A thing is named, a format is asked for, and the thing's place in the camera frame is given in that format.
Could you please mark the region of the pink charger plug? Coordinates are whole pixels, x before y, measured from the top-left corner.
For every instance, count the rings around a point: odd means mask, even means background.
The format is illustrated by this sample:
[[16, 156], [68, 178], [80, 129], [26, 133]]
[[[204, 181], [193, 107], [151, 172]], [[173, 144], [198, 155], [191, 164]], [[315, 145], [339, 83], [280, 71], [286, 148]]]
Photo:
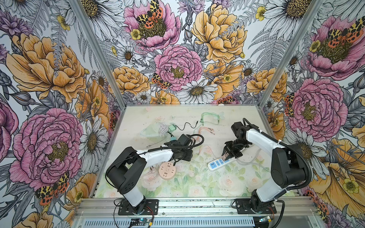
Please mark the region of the pink charger plug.
[[232, 158], [234, 158], [234, 156], [232, 156], [232, 155], [230, 155], [230, 154], [229, 154], [229, 155], [226, 157], [226, 159], [225, 159], [225, 160], [226, 160], [226, 161], [228, 161], [228, 160], [230, 160], [230, 159], [232, 159]]

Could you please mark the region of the white blue power strip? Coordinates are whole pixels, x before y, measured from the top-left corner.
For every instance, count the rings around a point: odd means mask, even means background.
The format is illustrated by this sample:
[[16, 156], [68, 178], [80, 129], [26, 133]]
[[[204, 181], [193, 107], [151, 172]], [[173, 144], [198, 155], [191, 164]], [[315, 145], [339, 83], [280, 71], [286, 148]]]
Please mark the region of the white blue power strip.
[[235, 162], [237, 159], [236, 158], [230, 158], [226, 161], [224, 161], [222, 158], [219, 158], [219, 159], [216, 159], [216, 160], [213, 160], [211, 162], [208, 163], [207, 165], [207, 169], [209, 171], [216, 171], [232, 162]]

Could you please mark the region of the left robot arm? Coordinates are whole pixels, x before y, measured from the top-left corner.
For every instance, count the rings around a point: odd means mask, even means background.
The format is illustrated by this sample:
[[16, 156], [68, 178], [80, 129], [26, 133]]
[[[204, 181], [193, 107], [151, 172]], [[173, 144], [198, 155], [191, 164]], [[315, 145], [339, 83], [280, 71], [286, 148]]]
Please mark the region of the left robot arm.
[[200, 134], [182, 134], [177, 140], [153, 149], [135, 150], [133, 147], [126, 147], [107, 168], [106, 182], [124, 197], [130, 212], [141, 214], [148, 209], [146, 197], [137, 187], [143, 171], [161, 162], [189, 162], [193, 157], [193, 148], [203, 143], [204, 137]]

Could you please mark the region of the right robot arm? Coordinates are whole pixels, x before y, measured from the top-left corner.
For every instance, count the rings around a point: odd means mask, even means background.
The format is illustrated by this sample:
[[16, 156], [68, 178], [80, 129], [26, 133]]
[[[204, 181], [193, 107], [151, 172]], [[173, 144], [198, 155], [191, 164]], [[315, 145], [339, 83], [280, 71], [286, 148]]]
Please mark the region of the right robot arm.
[[274, 202], [290, 190], [302, 189], [309, 185], [313, 172], [298, 145], [287, 145], [260, 130], [247, 119], [231, 126], [236, 139], [225, 143], [222, 161], [238, 159], [243, 150], [252, 145], [259, 147], [271, 158], [271, 177], [260, 188], [252, 192], [246, 202], [236, 202], [238, 209], [252, 213], [274, 210]]

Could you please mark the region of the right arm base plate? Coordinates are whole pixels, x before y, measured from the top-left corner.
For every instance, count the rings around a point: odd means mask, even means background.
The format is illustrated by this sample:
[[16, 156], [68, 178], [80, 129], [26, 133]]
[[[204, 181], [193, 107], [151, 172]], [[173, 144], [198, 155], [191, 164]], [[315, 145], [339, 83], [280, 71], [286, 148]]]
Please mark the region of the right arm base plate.
[[277, 210], [272, 201], [261, 202], [251, 199], [235, 199], [231, 205], [238, 214], [276, 214]]

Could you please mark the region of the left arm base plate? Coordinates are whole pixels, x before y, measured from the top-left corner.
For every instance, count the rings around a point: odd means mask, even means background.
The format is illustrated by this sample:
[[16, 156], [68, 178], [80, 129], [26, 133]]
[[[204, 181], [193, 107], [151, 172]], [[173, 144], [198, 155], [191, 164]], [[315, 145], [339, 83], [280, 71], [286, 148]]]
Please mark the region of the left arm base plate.
[[159, 208], [158, 199], [144, 199], [137, 206], [133, 207], [126, 199], [118, 205], [118, 215], [157, 215]]

